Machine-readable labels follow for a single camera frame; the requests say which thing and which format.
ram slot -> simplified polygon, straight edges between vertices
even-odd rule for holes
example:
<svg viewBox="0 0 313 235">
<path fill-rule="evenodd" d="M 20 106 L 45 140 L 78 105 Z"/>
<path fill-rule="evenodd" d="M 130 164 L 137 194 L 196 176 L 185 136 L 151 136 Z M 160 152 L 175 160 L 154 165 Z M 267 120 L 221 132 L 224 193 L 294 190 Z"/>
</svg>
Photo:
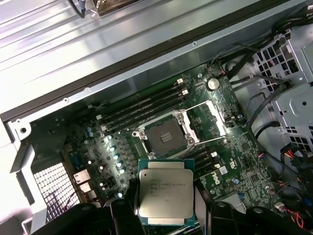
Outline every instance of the ram slot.
<svg viewBox="0 0 313 235">
<path fill-rule="evenodd" d="M 164 98 L 156 101 L 155 103 L 145 104 L 145 106 L 141 107 L 140 109 L 130 110 L 129 113 L 124 114 L 121 117 L 117 117 L 114 121 L 108 122 L 105 125 L 109 126 L 109 127 L 119 125 L 120 123 L 126 122 L 127 120 L 138 116 L 138 113 L 146 112 L 148 110 L 151 110 L 151 109 L 157 108 L 158 106 L 163 105 L 164 102 L 170 102 L 171 100 L 177 99 L 179 97 L 180 93 L 181 92 L 176 92 L 174 94 L 171 94 L 167 97 L 164 97 Z"/>
<path fill-rule="evenodd" d="M 195 175 L 201 177 L 216 170 L 215 165 L 218 163 L 218 159 L 213 157 L 208 157 L 205 160 L 202 160 L 195 164 Z"/>
<path fill-rule="evenodd" d="M 136 117 L 128 119 L 127 122 L 123 122 L 123 123 L 119 124 L 118 126 L 110 126 L 108 128 L 108 133 L 112 134 L 112 133 L 124 130 L 126 128 L 129 128 L 130 126 L 135 125 L 136 123 L 139 123 L 141 121 L 154 118 L 156 115 L 160 115 L 160 114 L 163 114 L 169 110 L 175 109 L 182 102 L 184 102 L 183 97 L 179 97 L 176 100 L 172 100 L 170 103 L 164 103 L 163 105 L 159 106 L 158 108 L 151 109 L 151 110 L 146 111 L 145 113 L 139 114 Z"/>
<path fill-rule="evenodd" d="M 153 96 L 145 97 L 143 100 L 137 100 L 136 104 L 133 104 L 131 106 L 125 105 L 121 108 L 119 108 L 119 111 L 117 112 L 111 112 L 109 114 L 105 114 L 103 117 L 103 121 L 108 123 L 112 121 L 116 116 L 120 115 L 127 115 L 128 113 L 131 113 L 134 109 L 140 109 L 144 106 L 147 106 L 149 104 L 152 104 L 153 102 L 162 99 L 163 97 L 167 97 L 171 94 L 175 94 L 178 92 L 181 92 L 184 89 L 185 85 L 183 82 L 176 82 L 175 84 L 170 84 L 154 93 Z"/>
</svg>

electrolytic capacitor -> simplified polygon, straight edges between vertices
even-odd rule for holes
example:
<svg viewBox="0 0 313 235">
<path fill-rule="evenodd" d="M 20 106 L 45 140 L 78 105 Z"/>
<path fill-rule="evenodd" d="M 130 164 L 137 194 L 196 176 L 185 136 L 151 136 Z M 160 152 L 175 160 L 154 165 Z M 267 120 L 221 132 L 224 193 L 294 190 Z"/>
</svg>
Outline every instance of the electrolytic capacitor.
<svg viewBox="0 0 313 235">
<path fill-rule="evenodd" d="M 113 152 L 115 149 L 116 149 L 115 146 L 111 146 L 111 147 L 110 147 L 110 151 L 111 151 L 111 152 Z"/>
<path fill-rule="evenodd" d="M 117 166 L 117 167 L 121 167 L 122 164 L 123 164 L 123 162 L 122 162 L 122 161 L 119 161 L 119 162 L 116 163 L 116 166 Z"/>
<path fill-rule="evenodd" d="M 120 174 L 124 174 L 125 173 L 125 168 L 120 168 L 119 173 Z"/>
<path fill-rule="evenodd" d="M 238 179 L 233 179 L 233 183 L 238 185 L 240 183 L 240 181 Z"/>
<path fill-rule="evenodd" d="M 117 160 L 118 158 L 119 158 L 119 154 L 118 153 L 113 155 L 113 159 L 114 160 Z"/>
</svg>

red wire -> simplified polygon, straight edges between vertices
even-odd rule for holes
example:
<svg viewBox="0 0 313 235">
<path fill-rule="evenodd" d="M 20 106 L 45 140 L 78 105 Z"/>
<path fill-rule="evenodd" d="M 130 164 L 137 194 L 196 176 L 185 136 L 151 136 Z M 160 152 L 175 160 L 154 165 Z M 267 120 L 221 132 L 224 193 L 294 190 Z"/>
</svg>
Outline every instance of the red wire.
<svg viewBox="0 0 313 235">
<path fill-rule="evenodd" d="M 300 216 L 299 212 L 294 212 L 294 211 L 292 211 L 292 210 L 290 210 L 290 209 L 288 209 L 288 208 L 286 208 L 286 211 L 292 214 L 292 216 L 291 216 L 292 220 L 293 220 L 294 222 L 297 222 L 297 225 L 298 225 L 301 229 L 303 229 L 304 220 L 303 220 L 302 217 Z"/>
<path fill-rule="evenodd" d="M 294 154 L 290 149 L 287 152 L 289 153 L 290 156 L 294 157 Z"/>
</svg>

white connector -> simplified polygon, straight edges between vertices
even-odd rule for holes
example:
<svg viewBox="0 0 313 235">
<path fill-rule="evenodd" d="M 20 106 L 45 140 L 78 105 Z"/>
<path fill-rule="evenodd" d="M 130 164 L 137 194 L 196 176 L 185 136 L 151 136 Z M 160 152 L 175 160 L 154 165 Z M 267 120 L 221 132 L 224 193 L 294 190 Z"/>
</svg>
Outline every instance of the white connector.
<svg viewBox="0 0 313 235">
<path fill-rule="evenodd" d="M 282 208 L 285 207 L 285 204 L 282 203 L 282 202 L 277 202 L 277 203 L 275 203 L 274 206 L 275 206 L 276 209 L 278 209 L 280 211 Z"/>
</svg>

screw hole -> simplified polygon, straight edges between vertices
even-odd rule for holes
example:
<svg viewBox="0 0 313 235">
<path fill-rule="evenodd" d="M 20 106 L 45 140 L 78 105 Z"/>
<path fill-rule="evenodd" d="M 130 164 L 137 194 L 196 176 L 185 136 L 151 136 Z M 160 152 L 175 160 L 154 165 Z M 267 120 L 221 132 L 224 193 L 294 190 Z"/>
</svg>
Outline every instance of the screw hole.
<svg viewBox="0 0 313 235">
<path fill-rule="evenodd" d="M 22 134 L 26 133 L 26 131 L 27 131 L 27 130 L 26 130 L 25 127 L 21 128 L 21 133 L 22 133 Z"/>
</svg>

